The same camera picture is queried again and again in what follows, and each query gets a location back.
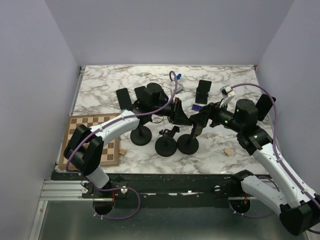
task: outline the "wooden chessboard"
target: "wooden chessboard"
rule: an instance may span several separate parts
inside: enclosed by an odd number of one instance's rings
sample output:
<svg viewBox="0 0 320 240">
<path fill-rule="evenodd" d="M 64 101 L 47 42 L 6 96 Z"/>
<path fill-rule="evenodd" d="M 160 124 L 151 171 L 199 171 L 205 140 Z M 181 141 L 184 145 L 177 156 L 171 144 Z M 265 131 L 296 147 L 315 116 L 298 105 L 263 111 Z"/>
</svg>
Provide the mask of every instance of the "wooden chessboard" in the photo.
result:
<svg viewBox="0 0 320 240">
<path fill-rule="evenodd" d="M 89 128 L 109 121 L 118 115 L 119 113 L 68 116 L 62 141 L 62 150 L 59 158 L 59 168 L 61 170 L 66 169 L 67 159 L 64 157 L 64 150 L 79 125 L 83 124 Z M 119 140 L 119 137 L 117 137 L 103 148 L 100 166 L 116 166 L 119 164 Z M 69 168 L 75 169 L 72 164 L 70 164 Z"/>
</svg>

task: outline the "black phone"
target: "black phone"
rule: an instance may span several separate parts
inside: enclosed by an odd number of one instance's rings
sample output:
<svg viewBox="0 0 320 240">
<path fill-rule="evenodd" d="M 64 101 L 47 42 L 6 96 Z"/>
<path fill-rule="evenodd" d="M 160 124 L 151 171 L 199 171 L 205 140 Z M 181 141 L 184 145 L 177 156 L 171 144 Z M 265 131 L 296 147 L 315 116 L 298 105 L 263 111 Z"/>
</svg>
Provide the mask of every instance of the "black phone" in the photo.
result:
<svg viewBox="0 0 320 240">
<path fill-rule="evenodd" d="M 126 110 L 128 107 L 132 105 L 131 98 L 127 88 L 118 89 L 115 91 L 116 97 L 118 98 L 118 102 L 121 110 Z"/>
<path fill-rule="evenodd" d="M 134 89 L 134 92 L 135 92 L 135 95 L 136 95 L 136 99 L 141 99 L 142 98 L 142 94 L 143 94 L 145 89 L 146 89 L 145 86 L 139 86 L 139 87 L 136 87 Z"/>
</svg>

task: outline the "black round base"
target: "black round base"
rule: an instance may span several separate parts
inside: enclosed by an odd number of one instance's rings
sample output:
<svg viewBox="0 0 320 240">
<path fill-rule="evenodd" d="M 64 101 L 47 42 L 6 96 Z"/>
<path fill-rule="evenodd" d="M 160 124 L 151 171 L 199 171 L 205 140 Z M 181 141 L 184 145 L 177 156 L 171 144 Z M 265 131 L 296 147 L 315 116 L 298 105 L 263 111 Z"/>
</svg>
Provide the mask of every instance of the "black round base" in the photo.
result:
<svg viewBox="0 0 320 240">
<path fill-rule="evenodd" d="M 198 139 L 192 138 L 190 142 L 187 142 L 190 134 L 183 134 L 178 138 L 177 146 L 180 152 L 183 154 L 191 155 L 195 154 L 199 148 Z"/>
<path fill-rule="evenodd" d="M 155 151 L 162 157 L 170 157 L 177 151 L 177 142 L 169 138 L 166 145 L 166 137 L 159 137 L 155 142 Z"/>
<path fill-rule="evenodd" d="M 140 126 L 139 127 L 141 132 L 139 133 L 139 129 L 135 129 L 131 131 L 130 133 L 130 139 L 131 141 L 138 146 L 144 146 L 150 143 L 152 138 L 152 133 L 149 128 L 146 126 Z"/>
</svg>

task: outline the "gray wall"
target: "gray wall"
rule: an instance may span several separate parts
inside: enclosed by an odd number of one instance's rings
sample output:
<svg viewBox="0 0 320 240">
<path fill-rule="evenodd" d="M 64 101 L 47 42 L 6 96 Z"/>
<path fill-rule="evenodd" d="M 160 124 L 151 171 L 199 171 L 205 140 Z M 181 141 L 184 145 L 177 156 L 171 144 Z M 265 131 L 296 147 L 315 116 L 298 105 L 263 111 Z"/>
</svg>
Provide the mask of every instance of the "gray wall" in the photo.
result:
<svg viewBox="0 0 320 240">
<path fill-rule="evenodd" d="M 320 192 L 320 1 L 295 0 L 257 68 L 277 98 L 279 143 L 297 173 Z"/>
<path fill-rule="evenodd" d="M 28 239 L 78 64 L 43 0 L 0 2 L 0 239 Z"/>
<path fill-rule="evenodd" d="M 80 65 L 257 64 L 293 0 L 45 0 Z"/>
</svg>

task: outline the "white marble surface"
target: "white marble surface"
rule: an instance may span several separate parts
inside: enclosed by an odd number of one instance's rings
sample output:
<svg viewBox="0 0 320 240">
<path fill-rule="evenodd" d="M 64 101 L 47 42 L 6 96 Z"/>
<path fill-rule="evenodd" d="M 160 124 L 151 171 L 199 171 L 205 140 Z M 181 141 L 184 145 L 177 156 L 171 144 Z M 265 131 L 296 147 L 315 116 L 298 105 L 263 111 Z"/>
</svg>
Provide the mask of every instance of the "white marble surface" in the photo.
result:
<svg viewBox="0 0 320 240">
<path fill-rule="evenodd" d="M 181 84 L 185 91 L 177 97 L 182 100 L 186 115 L 196 114 L 192 110 L 195 103 L 196 87 L 199 80 L 212 81 L 208 102 L 221 100 L 219 89 L 225 85 L 239 83 L 258 83 L 254 68 L 251 66 L 87 66 L 76 100 L 74 115 L 106 114 L 120 112 L 116 90 L 128 88 L 132 102 L 136 100 L 134 88 L 156 82 L 162 85 L 170 96 L 169 71 L 181 73 Z M 235 89 L 236 97 L 228 109 L 234 110 L 235 103 L 240 98 L 256 102 L 261 93 L 251 86 Z M 152 140 L 145 146 L 136 146 L 130 141 L 130 133 L 121 136 L 120 147 L 127 151 L 121 156 L 119 166 L 106 167 L 108 173 L 141 173 L 141 174 L 234 174 L 247 169 L 255 174 L 266 174 L 266 170 L 252 156 L 240 147 L 236 134 L 222 126 L 208 126 L 197 137 L 199 149 L 193 155 L 182 154 L 179 150 L 173 156 L 162 157 L 156 153 L 155 142 L 160 137 L 161 129 L 171 129 L 173 126 L 165 118 L 162 123 L 147 123 L 152 131 Z M 266 120 L 261 126 L 272 136 L 272 129 Z M 190 133 L 191 126 L 180 126 L 180 133 L 175 139 L 185 133 Z M 232 156 L 224 153 L 226 148 L 234 151 Z"/>
</svg>

